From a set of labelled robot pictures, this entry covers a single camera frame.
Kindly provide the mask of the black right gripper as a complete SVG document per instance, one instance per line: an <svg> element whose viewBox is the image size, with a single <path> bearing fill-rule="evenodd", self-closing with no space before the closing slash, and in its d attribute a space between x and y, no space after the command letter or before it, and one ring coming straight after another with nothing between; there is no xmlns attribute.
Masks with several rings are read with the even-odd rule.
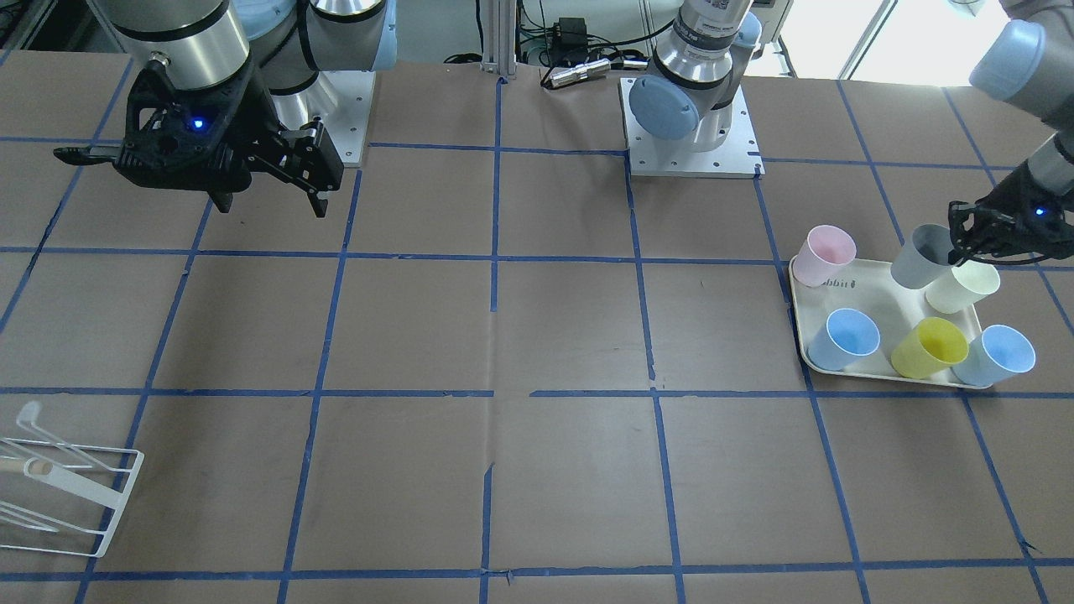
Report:
<svg viewBox="0 0 1074 604"><path fill-rule="evenodd" d="M68 166L113 164L145 188L203 191L218 211L230 211L253 172L266 173L302 189L317 218L326 217L326 198L344 174L325 125L287 129L251 60L203 91L182 91L164 62L147 61L127 99L122 146L66 146L53 155Z"/></svg>

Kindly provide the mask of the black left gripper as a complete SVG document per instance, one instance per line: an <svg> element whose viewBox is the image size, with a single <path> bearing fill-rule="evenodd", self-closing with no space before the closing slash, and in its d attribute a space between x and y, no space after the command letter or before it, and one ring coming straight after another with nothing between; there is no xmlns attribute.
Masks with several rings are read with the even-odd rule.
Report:
<svg viewBox="0 0 1074 604"><path fill-rule="evenodd" d="M1071 191L1054 195L1033 179L1027 164L1018 166L978 202L950 202L948 263L1025 265L1066 259L1073 253L1073 228L1064 217L1071 203Z"/></svg>

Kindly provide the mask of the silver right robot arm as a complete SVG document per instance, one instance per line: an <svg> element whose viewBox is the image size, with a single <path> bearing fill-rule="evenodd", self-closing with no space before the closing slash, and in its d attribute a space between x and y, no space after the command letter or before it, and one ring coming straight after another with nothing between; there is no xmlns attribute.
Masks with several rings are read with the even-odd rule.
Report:
<svg viewBox="0 0 1074 604"><path fill-rule="evenodd" d="M150 189L202 191L230 211L268 174L307 195L315 216L342 187L329 121L342 103L330 73L383 71L398 59L393 1L103 1L137 61L122 141L57 148L69 166L110 164Z"/></svg>

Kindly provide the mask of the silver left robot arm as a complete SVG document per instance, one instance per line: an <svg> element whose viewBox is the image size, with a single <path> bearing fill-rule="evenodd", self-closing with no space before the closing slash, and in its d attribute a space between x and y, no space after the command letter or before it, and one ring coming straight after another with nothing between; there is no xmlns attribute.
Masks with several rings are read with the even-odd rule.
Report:
<svg viewBox="0 0 1074 604"><path fill-rule="evenodd" d="M761 37L748 1L686 1L624 96L648 135L679 141L728 111ZM1005 179L947 210L942 263L1021 265L1071 256L1071 3L1005 1L1008 23L969 76L973 87L1053 129Z"/></svg>

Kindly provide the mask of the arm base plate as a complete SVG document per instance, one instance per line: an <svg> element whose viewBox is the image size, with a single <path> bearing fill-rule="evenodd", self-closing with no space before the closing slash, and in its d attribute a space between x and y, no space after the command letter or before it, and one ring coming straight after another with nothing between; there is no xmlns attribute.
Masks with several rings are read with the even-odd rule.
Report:
<svg viewBox="0 0 1074 604"><path fill-rule="evenodd" d="M634 117L633 86L634 80L620 81L633 175L754 179L766 173L742 89L736 91L730 106L705 116L693 133L682 140L661 140Z"/></svg>
<svg viewBox="0 0 1074 604"><path fill-rule="evenodd" d="M322 123L326 123L326 131L332 136L342 163L346 168L361 168L368 145L377 73L322 71L320 80L326 83L326 90L332 99L330 111Z"/></svg>

